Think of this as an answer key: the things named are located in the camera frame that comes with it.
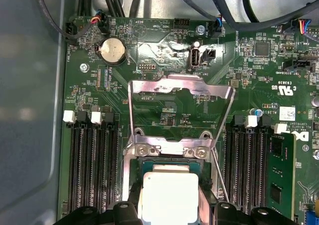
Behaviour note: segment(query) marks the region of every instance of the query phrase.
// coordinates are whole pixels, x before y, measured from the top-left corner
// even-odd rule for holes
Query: sticker
[[[279,107],[279,120],[295,121],[295,107]]]

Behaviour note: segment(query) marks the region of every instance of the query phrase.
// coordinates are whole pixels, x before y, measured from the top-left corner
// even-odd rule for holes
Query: wire
[[[222,23],[222,21],[221,21],[221,18],[217,18],[217,21],[218,21],[218,23],[219,23],[219,26],[221,27],[222,25],[223,25],[223,23]]]
[[[84,16],[91,16],[92,0],[84,0]]]
[[[243,5],[244,5],[244,9],[245,9],[245,12],[246,12],[249,20],[251,22],[259,22],[259,20],[257,19],[257,17],[254,14],[253,9],[251,8],[250,0],[243,0]]]
[[[125,17],[122,4],[120,0],[113,0],[113,4],[115,5],[115,8],[117,10],[118,16],[119,17]]]
[[[141,0],[133,0],[130,8],[130,17],[137,17]]]
[[[78,8],[77,8],[77,15],[78,16],[83,15],[83,4],[84,4],[84,0],[78,0]]]
[[[73,34],[69,34],[66,33],[65,31],[63,31],[53,20],[52,16],[49,13],[48,8],[45,5],[44,0],[37,0],[39,3],[39,6],[45,16],[45,18],[48,20],[48,22],[50,23],[50,25],[56,30],[58,31],[62,36],[69,38],[69,39],[78,39],[80,37],[82,37],[84,34],[86,34],[90,28],[93,26],[93,24],[88,23],[87,25],[84,26],[84,28],[79,31],[77,34],[73,35]]]
[[[316,38],[316,37],[314,37],[314,36],[308,34],[307,32],[304,33],[303,36],[305,36],[305,37],[311,39],[312,41],[315,41],[315,42],[319,43],[319,39],[318,39],[318,38]]]
[[[305,24],[304,33],[307,32],[307,29],[308,29],[308,26],[309,26],[310,23],[311,23],[311,20],[309,19],[309,20],[306,22],[306,24]]]
[[[303,34],[304,33],[304,27],[303,27],[303,22],[301,20],[299,20],[299,28],[300,28],[300,33]]]
[[[187,3],[188,6],[190,6],[191,8],[193,8],[195,11],[197,11],[200,15],[215,21],[216,17],[207,13],[205,10],[203,10],[201,7],[199,7],[197,4],[195,4],[192,0],[183,0],[185,3]]]
[[[252,23],[238,23],[234,20],[225,0],[213,0],[219,12],[223,15],[225,21],[235,30],[238,31],[259,31],[274,25],[279,25],[288,22],[292,19],[299,18],[319,7],[319,0],[316,0],[305,7],[302,7],[294,12],[288,13],[284,16],[264,21]]]
[[[118,15],[116,14],[116,11],[113,7],[113,0],[105,0],[106,4],[108,5],[108,9],[109,9],[109,12],[110,12],[110,15],[112,17],[117,17]]]

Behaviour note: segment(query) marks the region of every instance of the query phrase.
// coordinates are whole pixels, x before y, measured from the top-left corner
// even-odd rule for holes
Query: integrated circuit
[[[271,184],[270,197],[278,204],[281,203],[281,188],[278,188],[275,184]]]
[[[271,142],[271,152],[273,155],[281,157],[283,155],[283,142],[282,140],[273,137]]]
[[[255,56],[268,57],[269,56],[269,43],[268,42],[256,42]]]

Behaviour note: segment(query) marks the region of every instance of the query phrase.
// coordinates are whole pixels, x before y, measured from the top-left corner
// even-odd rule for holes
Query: connector
[[[208,36],[210,38],[216,39],[220,36],[222,30],[221,30],[221,24],[218,20],[214,22],[210,22],[208,26]]]
[[[75,35],[78,32],[78,27],[73,22],[65,23],[65,30],[68,34]],[[65,38],[66,42],[72,46],[77,46],[78,41],[76,39]]]
[[[198,41],[195,41],[190,47],[188,56],[188,71],[194,71],[200,65],[199,47],[200,42]]]
[[[189,22],[188,18],[175,18],[174,19],[174,29],[189,29]]]
[[[201,56],[201,62],[210,63],[216,58],[216,50],[207,48]]]
[[[281,32],[294,33],[296,30],[299,30],[298,19],[290,20],[281,26]]]

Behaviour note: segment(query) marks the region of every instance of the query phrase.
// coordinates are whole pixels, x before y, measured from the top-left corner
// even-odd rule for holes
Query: silver metal bracket
[[[182,139],[167,141],[164,137],[146,136],[135,133],[133,94],[140,92],[170,93],[174,88],[189,89],[192,95],[217,96],[226,101],[217,124],[217,130],[210,138]],[[137,157],[160,156],[161,154],[182,155],[186,158],[198,158],[212,162],[211,151],[215,148],[219,135],[226,122],[227,115],[235,96],[235,89],[230,86],[207,85],[196,75],[171,74],[158,81],[129,81],[128,86],[131,137],[124,150],[123,193],[122,200],[129,196],[130,160]]]

